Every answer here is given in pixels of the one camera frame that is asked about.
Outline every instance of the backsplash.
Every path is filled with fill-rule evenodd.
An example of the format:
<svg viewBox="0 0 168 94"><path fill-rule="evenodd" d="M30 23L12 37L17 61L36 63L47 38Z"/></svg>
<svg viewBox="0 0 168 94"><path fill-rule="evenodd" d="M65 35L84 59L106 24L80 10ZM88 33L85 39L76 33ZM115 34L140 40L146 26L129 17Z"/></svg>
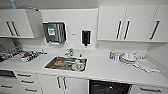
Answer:
<svg viewBox="0 0 168 94"><path fill-rule="evenodd" d="M67 41L61 45L46 43L43 36L34 39L13 39L23 47L43 48L48 52L53 50L73 48L77 50L100 51L109 54L111 49L119 52L139 52L144 56L150 43L145 42L114 42L97 41L98 9L53 9L41 10L43 22L64 22L66 25ZM82 44L82 30L91 31L91 43L87 48Z"/></svg>

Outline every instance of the cup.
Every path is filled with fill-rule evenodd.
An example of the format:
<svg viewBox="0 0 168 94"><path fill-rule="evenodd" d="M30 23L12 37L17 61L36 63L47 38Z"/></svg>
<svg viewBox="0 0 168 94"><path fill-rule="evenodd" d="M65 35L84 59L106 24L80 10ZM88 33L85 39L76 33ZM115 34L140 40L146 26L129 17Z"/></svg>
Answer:
<svg viewBox="0 0 168 94"><path fill-rule="evenodd" d="M21 57L21 60L22 60L22 62L27 62L28 60L27 60L27 56L22 56Z"/></svg>
<svg viewBox="0 0 168 94"><path fill-rule="evenodd" d="M128 59L129 58L129 52L125 52L123 58Z"/></svg>
<svg viewBox="0 0 168 94"><path fill-rule="evenodd" d="M76 63L77 70L83 70L84 69L84 63Z"/></svg>

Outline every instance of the drawer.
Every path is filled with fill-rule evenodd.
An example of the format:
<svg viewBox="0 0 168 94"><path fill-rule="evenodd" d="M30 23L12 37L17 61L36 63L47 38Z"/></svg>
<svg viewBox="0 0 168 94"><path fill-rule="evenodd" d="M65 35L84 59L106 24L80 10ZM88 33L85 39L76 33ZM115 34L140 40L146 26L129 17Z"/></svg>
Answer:
<svg viewBox="0 0 168 94"><path fill-rule="evenodd" d="M0 94L21 94L20 84L0 83Z"/></svg>
<svg viewBox="0 0 168 94"><path fill-rule="evenodd" d="M22 85L39 85L36 74L25 72L14 72L17 80Z"/></svg>
<svg viewBox="0 0 168 94"><path fill-rule="evenodd" d="M133 85L129 94L168 94L168 89Z"/></svg>
<svg viewBox="0 0 168 94"><path fill-rule="evenodd" d="M34 85L34 86L23 86L22 94L43 94L43 93L39 86Z"/></svg>

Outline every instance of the cabinet panel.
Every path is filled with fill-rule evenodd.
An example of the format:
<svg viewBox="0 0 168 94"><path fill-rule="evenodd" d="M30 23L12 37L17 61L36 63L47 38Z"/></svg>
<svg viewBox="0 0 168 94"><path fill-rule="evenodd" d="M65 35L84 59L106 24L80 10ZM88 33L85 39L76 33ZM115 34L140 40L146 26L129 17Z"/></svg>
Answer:
<svg viewBox="0 0 168 94"><path fill-rule="evenodd" d="M27 72L14 72L20 83L22 94L42 94L36 74Z"/></svg>
<svg viewBox="0 0 168 94"><path fill-rule="evenodd" d="M157 6L128 6L122 41L145 41Z"/></svg>
<svg viewBox="0 0 168 94"><path fill-rule="evenodd" d="M6 10L0 10L0 35L2 37L15 36L15 33L12 31L10 18Z"/></svg>
<svg viewBox="0 0 168 94"><path fill-rule="evenodd" d="M129 94L168 94L168 89L133 85Z"/></svg>
<svg viewBox="0 0 168 94"><path fill-rule="evenodd" d="M119 40L127 6L99 8L97 40Z"/></svg>
<svg viewBox="0 0 168 94"><path fill-rule="evenodd" d="M32 29L25 10L7 10L10 22L18 37L33 37Z"/></svg>
<svg viewBox="0 0 168 94"><path fill-rule="evenodd" d="M168 42L168 5L159 5L146 41Z"/></svg>
<svg viewBox="0 0 168 94"><path fill-rule="evenodd" d="M89 94L89 80L63 78L65 94Z"/></svg>
<svg viewBox="0 0 168 94"><path fill-rule="evenodd" d="M20 84L0 82L0 94L22 94Z"/></svg>
<svg viewBox="0 0 168 94"><path fill-rule="evenodd" d="M62 77L37 75L44 94L64 94Z"/></svg>

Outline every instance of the wall-mounted dispenser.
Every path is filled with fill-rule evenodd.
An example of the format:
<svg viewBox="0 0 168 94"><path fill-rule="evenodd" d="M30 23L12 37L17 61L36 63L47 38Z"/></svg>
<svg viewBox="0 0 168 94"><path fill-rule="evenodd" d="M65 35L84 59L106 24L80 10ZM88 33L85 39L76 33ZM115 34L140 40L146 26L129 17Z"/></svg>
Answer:
<svg viewBox="0 0 168 94"><path fill-rule="evenodd" d="M90 34L91 34L91 31L87 31L87 30L82 31L82 43L85 46L90 44Z"/></svg>
<svg viewBox="0 0 168 94"><path fill-rule="evenodd" d="M65 24L63 22L43 23L43 28L47 43L57 42L61 44L66 41Z"/></svg>

